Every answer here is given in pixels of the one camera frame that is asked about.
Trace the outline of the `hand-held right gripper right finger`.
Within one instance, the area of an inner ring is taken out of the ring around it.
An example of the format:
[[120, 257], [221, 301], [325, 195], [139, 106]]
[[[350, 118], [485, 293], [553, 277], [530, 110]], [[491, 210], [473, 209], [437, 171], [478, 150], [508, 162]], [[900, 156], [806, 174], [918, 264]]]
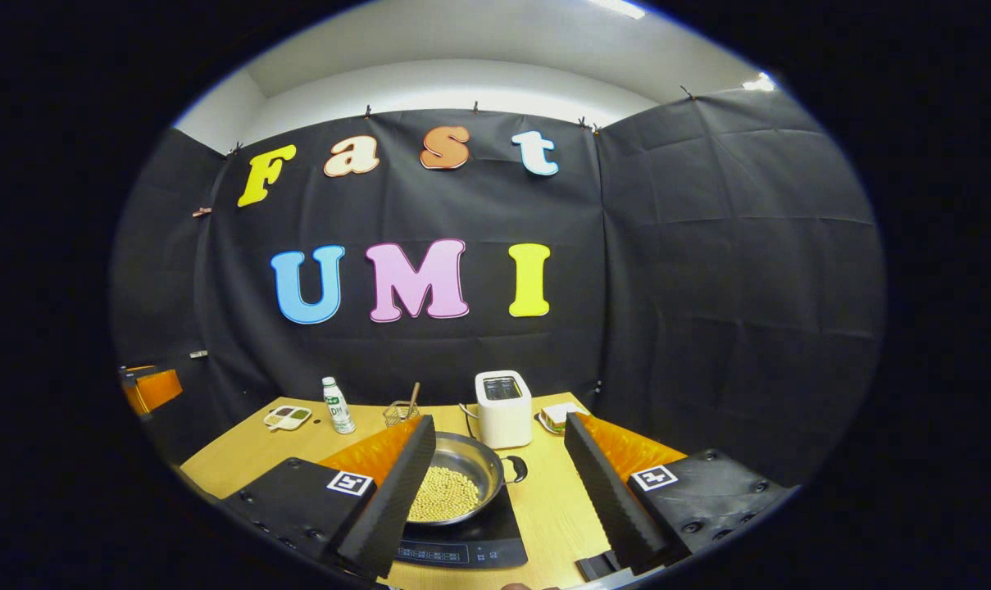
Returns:
[[585, 412], [564, 446], [623, 568], [646, 574], [725, 544], [791, 496], [720, 449], [684, 455]]

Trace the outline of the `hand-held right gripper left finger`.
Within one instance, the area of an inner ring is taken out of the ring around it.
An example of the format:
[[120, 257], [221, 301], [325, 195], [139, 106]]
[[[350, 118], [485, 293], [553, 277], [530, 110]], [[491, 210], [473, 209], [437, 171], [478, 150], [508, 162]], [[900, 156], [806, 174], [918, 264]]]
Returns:
[[407, 422], [380, 479], [357, 468], [286, 458], [221, 499], [220, 511], [279, 551], [364, 580], [386, 578], [433, 458], [431, 415]]

